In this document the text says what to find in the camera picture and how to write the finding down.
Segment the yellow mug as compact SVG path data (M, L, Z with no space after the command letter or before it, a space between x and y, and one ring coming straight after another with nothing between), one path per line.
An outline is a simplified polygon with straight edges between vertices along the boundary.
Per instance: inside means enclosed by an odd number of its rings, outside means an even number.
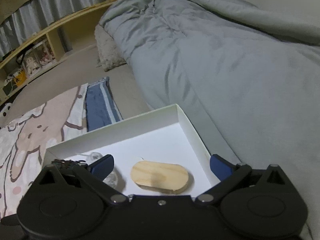
M20 69L19 71L16 71L13 74L13 83L17 87L21 86L27 79L25 71L23 69Z

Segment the dark blue brown crochet flower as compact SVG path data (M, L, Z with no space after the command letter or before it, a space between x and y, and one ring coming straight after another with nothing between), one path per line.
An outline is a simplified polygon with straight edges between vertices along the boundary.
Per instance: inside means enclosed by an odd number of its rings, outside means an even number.
M74 161L74 160L64 160L64 159L54 159L51 164L55 165L60 170L72 170L75 166L81 166L83 168L88 168L88 164L84 160Z

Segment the cartoon bear blanket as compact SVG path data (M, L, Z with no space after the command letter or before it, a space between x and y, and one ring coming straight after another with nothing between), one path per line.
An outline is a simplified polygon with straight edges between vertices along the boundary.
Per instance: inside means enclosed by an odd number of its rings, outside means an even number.
M1 217L16 212L48 148L120 120L104 77L69 89L1 128Z

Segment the light blue crochet ball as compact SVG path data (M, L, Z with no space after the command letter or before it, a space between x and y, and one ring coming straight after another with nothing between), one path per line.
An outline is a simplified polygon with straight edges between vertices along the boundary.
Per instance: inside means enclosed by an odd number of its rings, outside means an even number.
M103 156L104 155L102 155L99 152L92 152L90 155L87 156L86 163L89 166L90 164L92 164L96 160L102 158ZM118 176L117 176L116 172L113 169L113 171L104 180L101 180L101 181L103 181L105 184L107 184L108 186L110 186L113 189L115 189L117 184L118 184Z

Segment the grey curtain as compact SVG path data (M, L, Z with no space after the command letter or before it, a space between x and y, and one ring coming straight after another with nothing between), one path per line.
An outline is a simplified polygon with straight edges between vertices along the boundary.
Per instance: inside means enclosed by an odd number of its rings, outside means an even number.
M1 56L53 22L105 0L31 0L1 23Z

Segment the grey duvet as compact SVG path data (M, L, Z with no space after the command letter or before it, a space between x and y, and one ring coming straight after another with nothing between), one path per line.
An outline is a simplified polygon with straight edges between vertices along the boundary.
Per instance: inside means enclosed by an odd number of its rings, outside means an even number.
M99 24L151 108L178 104L232 163L280 165L319 239L319 25L244 0L118 0Z

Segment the wooden headboard shelf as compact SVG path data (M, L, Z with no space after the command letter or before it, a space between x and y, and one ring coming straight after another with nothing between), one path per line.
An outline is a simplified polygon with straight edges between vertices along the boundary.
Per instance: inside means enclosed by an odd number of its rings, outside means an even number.
M115 1L106 0L67 15L12 50L1 61L1 105L70 55L95 44L95 26Z

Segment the red doll in clear case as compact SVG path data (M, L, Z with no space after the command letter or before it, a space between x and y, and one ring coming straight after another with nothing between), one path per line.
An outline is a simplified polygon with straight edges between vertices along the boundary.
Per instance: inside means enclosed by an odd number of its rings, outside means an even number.
M46 66L55 60L55 56L47 39L41 41L35 51L41 66Z

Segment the oval wooden block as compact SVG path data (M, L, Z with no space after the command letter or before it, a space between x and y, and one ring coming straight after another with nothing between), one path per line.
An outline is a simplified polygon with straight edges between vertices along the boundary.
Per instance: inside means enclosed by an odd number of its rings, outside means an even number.
M132 181L142 189L179 194L189 184L189 173L181 165L139 161L131 169Z

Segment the beige fuzzy pillow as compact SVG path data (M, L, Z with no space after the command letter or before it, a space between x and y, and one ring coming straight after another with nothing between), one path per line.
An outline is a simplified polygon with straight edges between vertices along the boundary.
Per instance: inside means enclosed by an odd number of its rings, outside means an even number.
M105 72L126 64L121 57L119 49L114 39L103 29L97 25L94 30L95 41L98 49L99 63Z

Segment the white cardboard box tray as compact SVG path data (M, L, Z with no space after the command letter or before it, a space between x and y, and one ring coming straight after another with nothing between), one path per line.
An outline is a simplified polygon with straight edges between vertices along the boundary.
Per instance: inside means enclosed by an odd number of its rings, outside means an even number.
M85 160L92 152L114 157L121 193L157 195L141 189L130 178L132 167L143 160L178 164L189 173L184 194L196 197L220 182L210 169L210 154L179 105L150 111L87 132L46 150L43 165L54 159Z

